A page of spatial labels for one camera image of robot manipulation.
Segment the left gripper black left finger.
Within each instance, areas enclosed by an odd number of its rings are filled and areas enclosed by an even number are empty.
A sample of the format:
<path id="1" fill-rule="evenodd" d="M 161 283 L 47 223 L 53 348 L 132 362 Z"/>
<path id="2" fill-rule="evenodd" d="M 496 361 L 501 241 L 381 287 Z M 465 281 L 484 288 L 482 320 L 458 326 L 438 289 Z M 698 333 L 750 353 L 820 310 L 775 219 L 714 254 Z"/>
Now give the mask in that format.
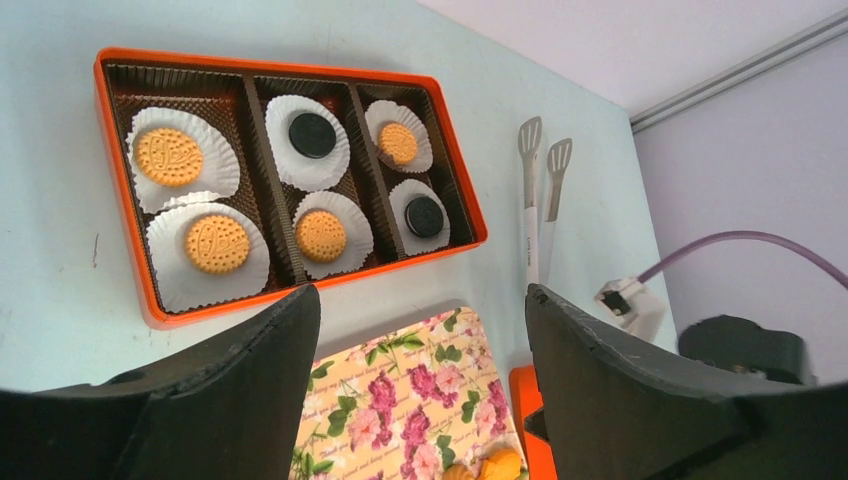
<path id="1" fill-rule="evenodd" d="M 284 479 L 321 321 L 297 289 L 100 385 L 1 394 L 5 479 Z"/>

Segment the tan round cookie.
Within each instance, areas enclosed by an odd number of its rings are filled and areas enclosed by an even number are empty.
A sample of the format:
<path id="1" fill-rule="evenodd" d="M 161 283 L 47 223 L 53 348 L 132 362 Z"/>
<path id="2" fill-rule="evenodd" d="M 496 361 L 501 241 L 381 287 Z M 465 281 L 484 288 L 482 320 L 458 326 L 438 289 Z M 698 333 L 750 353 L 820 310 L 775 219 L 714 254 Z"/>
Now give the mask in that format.
<path id="1" fill-rule="evenodd" d="M 378 146 L 397 165 L 407 165 L 418 154 L 414 133 L 401 123 L 385 124 L 378 134 Z"/>
<path id="2" fill-rule="evenodd" d="M 184 250 L 200 271 L 222 275 L 239 269 L 250 255 L 250 239 L 236 219 L 216 214 L 192 223 L 184 236 Z"/>
<path id="3" fill-rule="evenodd" d="M 156 128 L 142 134 L 134 145 L 141 173 L 165 187 L 182 187 L 199 177 L 204 155 L 188 134 L 173 128 Z"/>
<path id="4" fill-rule="evenodd" d="M 339 218 L 329 211 L 312 210 L 295 225 L 298 247 L 307 259 L 317 263 L 337 260 L 347 245 L 347 234 Z"/>

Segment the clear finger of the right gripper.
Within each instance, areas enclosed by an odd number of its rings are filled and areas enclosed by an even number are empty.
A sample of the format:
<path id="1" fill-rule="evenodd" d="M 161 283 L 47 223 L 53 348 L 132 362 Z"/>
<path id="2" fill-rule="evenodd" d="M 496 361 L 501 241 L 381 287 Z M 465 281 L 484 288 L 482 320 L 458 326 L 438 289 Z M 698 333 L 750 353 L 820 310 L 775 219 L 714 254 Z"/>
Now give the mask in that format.
<path id="1" fill-rule="evenodd" d="M 555 225 L 558 219 L 561 192 L 565 173 L 570 164 L 572 149 L 573 140 L 571 138 L 565 138 L 551 145 L 547 155 L 550 185 L 544 221 L 540 229 L 539 282 L 541 284 L 546 284 L 549 280 L 555 239 Z"/>
<path id="2" fill-rule="evenodd" d="M 542 118 L 535 116 L 520 126 L 517 137 L 517 147 L 522 161 L 523 173 L 524 236 L 522 247 L 524 248 L 524 253 L 522 261 L 528 284 L 537 284 L 540 281 L 535 169 L 537 153 L 541 144 L 542 129 Z"/>

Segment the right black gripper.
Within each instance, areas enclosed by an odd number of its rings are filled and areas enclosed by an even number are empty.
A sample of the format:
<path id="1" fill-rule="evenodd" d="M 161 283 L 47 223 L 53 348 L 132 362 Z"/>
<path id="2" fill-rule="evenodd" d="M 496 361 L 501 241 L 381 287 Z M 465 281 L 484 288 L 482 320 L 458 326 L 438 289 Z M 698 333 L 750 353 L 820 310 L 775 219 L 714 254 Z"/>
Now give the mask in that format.
<path id="1" fill-rule="evenodd" d="M 781 383 L 815 386 L 806 342 L 740 317 L 719 315 L 682 331 L 681 356 L 709 366 Z"/>

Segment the black round cookie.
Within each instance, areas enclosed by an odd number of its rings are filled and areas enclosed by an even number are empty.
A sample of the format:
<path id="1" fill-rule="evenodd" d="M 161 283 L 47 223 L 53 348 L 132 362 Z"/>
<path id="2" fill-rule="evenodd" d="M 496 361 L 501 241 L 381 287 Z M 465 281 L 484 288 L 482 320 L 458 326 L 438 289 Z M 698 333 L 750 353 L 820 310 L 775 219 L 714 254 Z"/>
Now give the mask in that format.
<path id="1" fill-rule="evenodd" d="M 294 149 L 310 159 L 328 156 L 337 140 L 330 121 L 311 112 L 297 114 L 289 125 L 288 135 Z"/>
<path id="2" fill-rule="evenodd" d="M 444 216 L 439 204 L 422 195 L 410 200 L 404 210 L 408 229 L 419 238 L 433 238 L 444 228 Z"/>

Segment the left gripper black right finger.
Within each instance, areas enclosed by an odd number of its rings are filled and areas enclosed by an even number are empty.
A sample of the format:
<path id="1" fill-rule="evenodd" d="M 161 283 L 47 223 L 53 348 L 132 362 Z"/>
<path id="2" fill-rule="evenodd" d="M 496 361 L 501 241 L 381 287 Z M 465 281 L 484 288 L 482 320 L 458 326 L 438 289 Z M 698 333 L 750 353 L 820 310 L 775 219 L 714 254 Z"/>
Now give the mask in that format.
<path id="1" fill-rule="evenodd" d="M 561 479 L 843 479 L 847 387 L 720 370 L 539 284 L 525 320 L 542 406 L 526 431 Z"/>

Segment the orange cookie tin box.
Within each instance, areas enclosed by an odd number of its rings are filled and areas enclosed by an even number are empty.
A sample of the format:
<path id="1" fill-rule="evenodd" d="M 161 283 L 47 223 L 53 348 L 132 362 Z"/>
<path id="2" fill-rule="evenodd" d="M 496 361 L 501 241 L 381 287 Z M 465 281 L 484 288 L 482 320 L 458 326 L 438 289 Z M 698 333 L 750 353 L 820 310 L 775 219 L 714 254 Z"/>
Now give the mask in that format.
<path id="1" fill-rule="evenodd" d="M 154 328 L 176 328 L 275 301 L 309 282 L 292 227 L 295 207 L 304 194 L 279 180 L 264 122 L 268 103 L 279 95 L 316 100 L 342 123 L 351 142 L 352 158 L 336 192 L 363 210 L 374 235 L 375 249 L 364 265 L 354 272 L 323 279 L 323 286 L 457 254 L 477 247 L 488 237 L 444 94 L 432 77 L 125 47 L 101 50 L 93 71 L 101 131 L 111 156 L 142 313 Z M 406 179 L 406 174 L 378 159 L 376 146 L 366 130 L 365 111 L 378 100 L 408 107 L 425 125 L 434 163 L 418 178 L 434 190 L 445 206 L 451 225 L 447 247 L 416 256 L 407 256 L 403 249 L 389 193 Z M 145 237 L 154 217 L 139 204 L 127 159 L 126 137 L 132 118 L 147 107 L 197 115 L 218 129 L 233 147 L 239 162 L 240 185 L 234 195 L 222 199 L 222 204 L 246 215 L 267 242 L 269 278 L 260 293 L 184 313 L 163 310 Z"/>

